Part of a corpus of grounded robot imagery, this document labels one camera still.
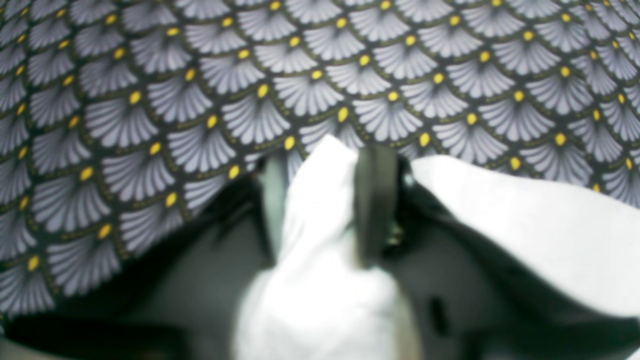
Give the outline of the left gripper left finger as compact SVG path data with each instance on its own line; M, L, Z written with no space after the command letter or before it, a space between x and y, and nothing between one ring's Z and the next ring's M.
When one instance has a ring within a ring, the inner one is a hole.
M243 297L277 263L287 155L261 156L194 221L103 287L60 310L22 316L3 360L230 360Z

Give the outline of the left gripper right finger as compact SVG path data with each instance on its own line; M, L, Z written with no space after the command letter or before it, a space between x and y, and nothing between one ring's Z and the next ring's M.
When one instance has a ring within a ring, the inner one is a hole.
M358 257L406 294L423 360L626 360L639 317L571 299L462 223L391 148L354 169Z

